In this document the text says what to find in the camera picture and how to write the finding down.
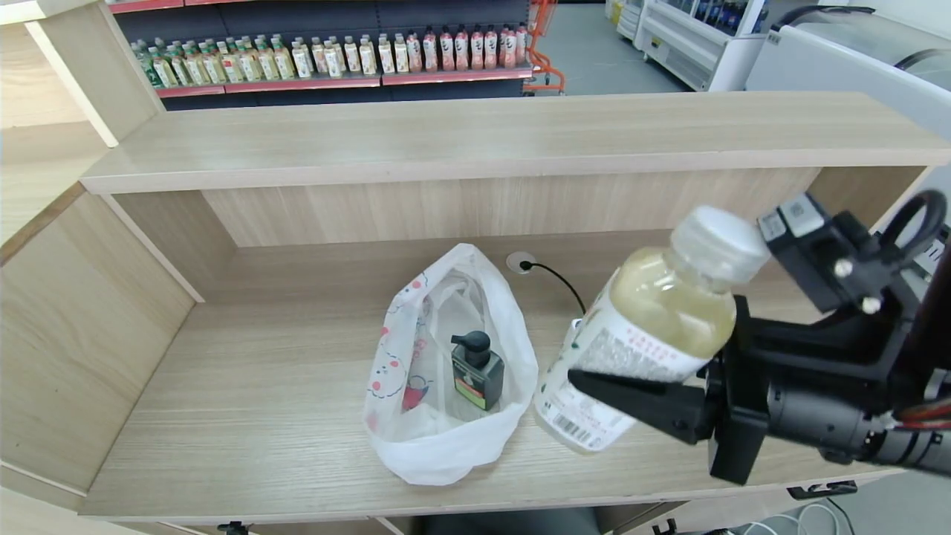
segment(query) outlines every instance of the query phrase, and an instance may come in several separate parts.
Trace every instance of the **white plastic bag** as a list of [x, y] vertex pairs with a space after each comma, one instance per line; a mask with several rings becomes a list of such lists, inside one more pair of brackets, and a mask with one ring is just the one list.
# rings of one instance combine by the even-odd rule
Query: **white plastic bag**
[[[485, 331], [505, 363], [489, 412], [456, 392], [454, 334]], [[402, 289], [383, 320], [363, 422], [387, 468], [412, 485], [450, 485], [494, 462], [528, 408], [538, 363], [509, 284], [459, 244]]]

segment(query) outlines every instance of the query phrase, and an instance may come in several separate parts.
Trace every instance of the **white cable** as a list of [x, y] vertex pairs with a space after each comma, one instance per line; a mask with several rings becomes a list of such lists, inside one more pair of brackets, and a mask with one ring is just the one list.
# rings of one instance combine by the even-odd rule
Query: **white cable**
[[779, 533], [776, 533], [776, 530], [773, 529], [772, 527], [769, 527], [768, 525], [765, 525], [765, 524], [761, 524], [759, 522], [750, 522], [749, 527], [747, 528], [746, 531], [743, 532], [743, 535], [748, 535], [750, 530], [754, 527], [761, 527], [762, 529], [765, 529], [766, 531], [772, 533], [772, 535], [779, 535]]
[[[785, 518], [787, 520], [792, 521], [796, 525], [796, 535], [809, 535], [809, 530], [803, 527], [803, 517], [805, 516], [805, 512], [810, 510], [813, 507], [822, 509], [823, 511], [827, 512], [832, 517], [832, 522], [835, 523], [835, 533], [833, 535], [839, 535], [839, 516], [835, 514], [835, 511], [833, 511], [832, 509], [822, 504], [806, 505], [805, 507], [803, 507], [802, 510], [799, 511], [798, 517], [780, 514], [780, 515], [773, 515], [763, 520], [763, 522], [766, 522], [767, 520], [772, 518]], [[775, 529], [773, 529], [772, 527], [769, 527], [766, 524], [763, 524], [762, 522], [750, 522], [749, 527], [747, 528], [746, 531], [743, 532], [743, 535], [748, 535], [749, 532], [752, 531], [754, 527], [761, 527], [762, 529], [765, 529], [772, 535], [779, 535], [779, 533], [777, 533]]]

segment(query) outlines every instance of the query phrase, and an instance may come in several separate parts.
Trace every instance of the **black cord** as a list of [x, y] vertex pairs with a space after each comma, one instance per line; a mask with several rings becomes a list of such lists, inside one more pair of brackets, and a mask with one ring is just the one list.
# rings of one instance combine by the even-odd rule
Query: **black cord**
[[948, 210], [944, 195], [933, 189], [926, 189], [908, 199], [908, 202], [902, 206], [902, 209], [898, 210], [895, 218], [885, 228], [879, 240], [880, 245], [894, 245], [904, 228], [908, 226], [911, 219], [922, 208], [924, 208], [924, 218], [921, 226], [918, 227], [915, 235], [908, 240], [908, 243], [898, 248], [900, 255], [894, 260], [900, 266], [908, 265], [914, 261], [915, 257], [925, 252], [931, 245], [932, 240], [938, 237]]
[[845, 512], [845, 509], [843, 509], [839, 504], [836, 504], [835, 500], [831, 498], [826, 499], [829, 500], [829, 503], [832, 504], [833, 507], [839, 509], [839, 512], [842, 513], [842, 516], [845, 517], [845, 523], [848, 524], [848, 530], [852, 532], [852, 535], [857, 535], [855, 532], [855, 526], [852, 525], [852, 519], [848, 517], [848, 513]]
[[562, 277], [561, 275], [559, 275], [557, 271], [555, 271], [554, 269], [551, 269], [548, 266], [545, 266], [544, 264], [538, 264], [537, 262], [529, 262], [528, 260], [523, 260], [519, 262], [518, 266], [526, 271], [530, 271], [532, 270], [532, 268], [542, 268], [548, 271], [549, 273], [551, 273], [552, 275], [554, 275], [555, 277], [558, 277], [558, 280], [565, 283], [565, 286], [568, 287], [568, 289], [572, 291], [572, 294], [574, 294], [574, 299], [578, 301], [578, 306], [581, 307], [581, 315], [583, 316], [588, 313], [588, 309], [585, 308], [585, 302], [581, 301], [581, 296], [578, 295], [578, 292], [574, 291], [574, 287], [572, 286], [572, 283], [568, 282], [568, 280], [566, 280], [565, 277]]

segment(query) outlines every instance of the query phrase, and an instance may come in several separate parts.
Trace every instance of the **pink bottle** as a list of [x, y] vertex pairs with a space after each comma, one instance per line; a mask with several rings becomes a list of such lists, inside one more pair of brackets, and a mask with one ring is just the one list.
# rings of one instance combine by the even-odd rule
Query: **pink bottle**
[[442, 69], [456, 70], [456, 62], [453, 61], [453, 50], [456, 44], [453, 42], [453, 35], [449, 32], [448, 26], [442, 27], [439, 44], [442, 46]]
[[525, 28], [525, 23], [518, 25], [518, 31], [515, 32], [515, 64], [525, 63], [525, 50], [529, 46], [529, 31]]
[[485, 38], [482, 36], [482, 27], [478, 24], [475, 25], [475, 30], [473, 30], [472, 35], [472, 49], [473, 53], [473, 70], [482, 70], [482, 66], [485, 61], [483, 59], [483, 47], [485, 46]]
[[410, 72], [420, 72], [422, 70], [422, 52], [415, 31], [410, 31], [406, 37], [406, 49], [410, 56]]
[[469, 70], [469, 34], [461, 24], [456, 33], [456, 70]]
[[433, 27], [426, 27], [426, 35], [422, 38], [422, 51], [426, 55], [426, 72], [436, 72], [439, 70], [439, 44], [436, 40], [436, 34], [433, 33]]
[[492, 24], [485, 31], [484, 63], [486, 69], [495, 69], [495, 66], [498, 65], [498, 35], [495, 33], [495, 25]]
[[502, 67], [506, 69], [515, 68], [515, 49], [517, 48], [518, 37], [514, 31], [505, 33], [505, 47], [502, 48]]
[[505, 43], [511, 31], [512, 27], [506, 24], [502, 26], [502, 31], [498, 34], [498, 65], [500, 67], [505, 67]]

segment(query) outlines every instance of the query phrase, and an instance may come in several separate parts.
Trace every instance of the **white bottle cap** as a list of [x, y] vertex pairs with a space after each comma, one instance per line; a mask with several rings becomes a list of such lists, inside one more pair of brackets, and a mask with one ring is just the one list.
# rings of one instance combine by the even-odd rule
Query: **white bottle cap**
[[748, 283], [769, 260], [769, 248], [750, 222], [719, 208], [695, 208], [670, 235], [670, 247], [702, 274]]

